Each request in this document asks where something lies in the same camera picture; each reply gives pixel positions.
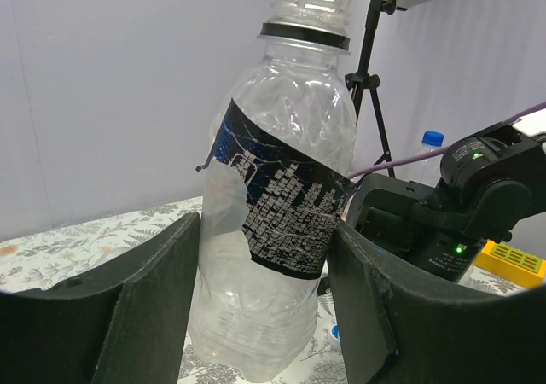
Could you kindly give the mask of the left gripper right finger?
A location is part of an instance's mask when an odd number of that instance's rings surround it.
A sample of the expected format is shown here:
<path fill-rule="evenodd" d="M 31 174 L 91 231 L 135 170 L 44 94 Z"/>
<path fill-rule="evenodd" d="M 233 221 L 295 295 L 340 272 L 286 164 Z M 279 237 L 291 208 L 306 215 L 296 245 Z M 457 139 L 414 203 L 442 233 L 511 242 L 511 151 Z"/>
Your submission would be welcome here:
<path fill-rule="evenodd" d="M 339 224 L 328 275 L 350 383 L 542 383 L 545 289 L 488 294 Z"/>

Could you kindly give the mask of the clear bottle black label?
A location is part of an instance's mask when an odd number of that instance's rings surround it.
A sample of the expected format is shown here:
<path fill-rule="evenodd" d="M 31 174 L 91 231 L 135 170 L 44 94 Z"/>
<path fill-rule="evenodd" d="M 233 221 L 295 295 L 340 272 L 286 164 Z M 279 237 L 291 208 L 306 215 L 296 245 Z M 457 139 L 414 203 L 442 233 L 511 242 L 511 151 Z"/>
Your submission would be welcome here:
<path fill-rule="evenodd" d="M 338 63 L 349 0 L 272 0 L 264 56 L 211 128 L 188 332 L 195 354 L 272 380 L 317 325 L 317 286 L 349 180 L 357 116 Z"/>

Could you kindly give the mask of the yellow green toy brick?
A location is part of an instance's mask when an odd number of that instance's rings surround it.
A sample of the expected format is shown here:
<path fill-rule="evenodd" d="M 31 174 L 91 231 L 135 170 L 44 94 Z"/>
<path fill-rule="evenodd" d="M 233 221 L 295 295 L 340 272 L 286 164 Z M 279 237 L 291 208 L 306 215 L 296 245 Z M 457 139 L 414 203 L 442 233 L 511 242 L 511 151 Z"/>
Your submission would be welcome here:
<path fill-rule="evenodd" d="M 545 260 L 505 243 L 488 240 L 474 265 L 522 288 L 536 288 L 545 282 Z"/>

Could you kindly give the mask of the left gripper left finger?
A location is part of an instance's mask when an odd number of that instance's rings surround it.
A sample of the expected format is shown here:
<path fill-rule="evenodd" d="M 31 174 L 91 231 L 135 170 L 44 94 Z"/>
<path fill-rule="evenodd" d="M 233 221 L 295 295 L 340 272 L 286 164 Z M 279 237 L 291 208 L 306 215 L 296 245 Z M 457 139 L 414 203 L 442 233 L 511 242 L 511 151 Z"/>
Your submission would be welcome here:
<path fill-rule="evenodd" d="M 1 296 L 4 383 L 174 383 L 195 285 L 192 212 L 108 262 Z"/>

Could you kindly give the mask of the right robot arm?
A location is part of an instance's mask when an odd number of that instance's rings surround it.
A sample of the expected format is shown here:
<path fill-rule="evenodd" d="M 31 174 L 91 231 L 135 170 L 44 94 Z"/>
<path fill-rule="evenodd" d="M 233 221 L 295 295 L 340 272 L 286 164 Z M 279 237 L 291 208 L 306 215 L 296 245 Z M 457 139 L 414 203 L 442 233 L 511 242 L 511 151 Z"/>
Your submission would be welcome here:
<path fill-rule="evenodd" d="M 457 282 L 489 240 L 545 211 L 545 125 L 498 123 L 448 147 L 431 187 L 370 173 L 346 222 L 413 266 Z"/>

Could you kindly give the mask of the Pepsi plastic bottle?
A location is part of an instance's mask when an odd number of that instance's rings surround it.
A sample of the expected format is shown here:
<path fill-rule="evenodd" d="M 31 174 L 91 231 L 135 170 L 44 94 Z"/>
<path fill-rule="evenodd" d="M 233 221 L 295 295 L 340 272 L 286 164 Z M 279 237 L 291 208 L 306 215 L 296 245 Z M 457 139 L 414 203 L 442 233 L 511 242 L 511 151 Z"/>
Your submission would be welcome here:
<path fill-rule="evenodd" d="M 421 142 L 418 148 L 418 155 L 425 155 L 424 160 L 417 161 L 408 166 L 407 179 L 409 181 L 422 183 L 434 187 L 440 178 L 440 161 L 441 156 L 432 157 L 431 153 L 440 149 L 439 147 L 431 147 Z"/>

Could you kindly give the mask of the white blue bottle cap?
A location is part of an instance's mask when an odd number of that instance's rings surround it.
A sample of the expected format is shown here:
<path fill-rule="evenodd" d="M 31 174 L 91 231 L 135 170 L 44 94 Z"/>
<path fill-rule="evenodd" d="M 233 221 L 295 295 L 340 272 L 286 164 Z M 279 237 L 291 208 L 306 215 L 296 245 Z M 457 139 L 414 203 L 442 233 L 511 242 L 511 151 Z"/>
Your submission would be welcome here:
<path fill-rule="evenodd" d="M 340 332 L 336 323 L 332 324 L 328 330 L 328 343 L 335 352 L 341 353 Z"/>

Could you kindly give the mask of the floral table cloth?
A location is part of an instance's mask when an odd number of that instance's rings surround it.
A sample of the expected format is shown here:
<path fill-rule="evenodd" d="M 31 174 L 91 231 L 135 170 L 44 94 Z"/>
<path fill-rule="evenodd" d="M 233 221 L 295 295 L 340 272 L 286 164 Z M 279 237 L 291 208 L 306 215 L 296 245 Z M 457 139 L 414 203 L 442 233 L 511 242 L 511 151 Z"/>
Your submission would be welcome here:
<path fill-rule="evenodd" d="M 201 212 L 202 197 L 115 215 L 82 224 L 1 241 L 1 290 L 47 289 L 127 253 L 184 214 Z M 509 296 L 525 289 L 471 265 L 460 285 Z M 318 297 L 317 328 L 298 357 L 267 383 L 348 383 L 342 355 L 328 342 L 335 323 L 329 288 Z M 237 369 L 196 357 L 186 335 L 176 383 L 250 383 Z"/>

